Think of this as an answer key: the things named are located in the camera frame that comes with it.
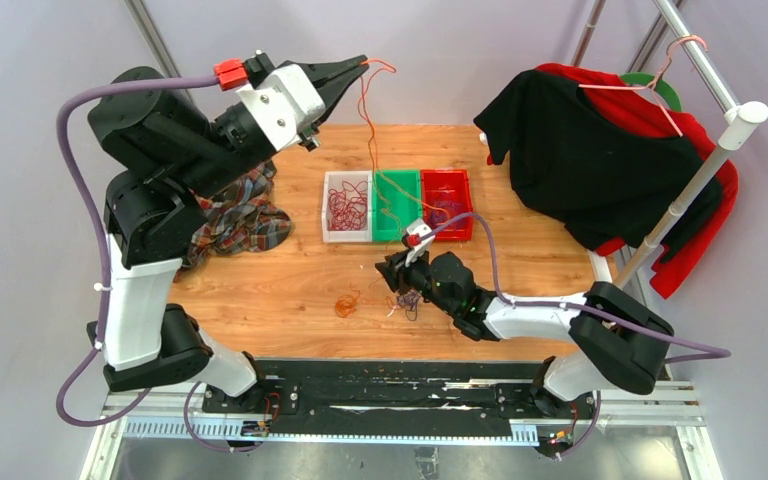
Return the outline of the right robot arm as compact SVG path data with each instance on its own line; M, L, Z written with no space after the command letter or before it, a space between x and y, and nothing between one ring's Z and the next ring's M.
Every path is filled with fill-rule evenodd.
M414 291L474 341L558 340L578 347L543 362L531 390L534 408L554 417L581 394L617 388L648 395L666 360L672 326L609 282L561 297L503 297L479 286L452 252L415 260L391 254L375 268L394 293Z

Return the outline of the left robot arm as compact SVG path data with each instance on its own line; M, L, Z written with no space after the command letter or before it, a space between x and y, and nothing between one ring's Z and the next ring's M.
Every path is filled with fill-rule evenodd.
M212 83L237 100L215 119L186 98L194 79L141 66L106 88L88 122L123 166L104 207L111 290L103 354L112 391L193 380L221 390L243 413L264 405L253 358L213 340L168 294L207 223L199 200L289 147L315 149L321 124L368 67L364 55L327 63L274 64L263 53L233 59L215 68Z

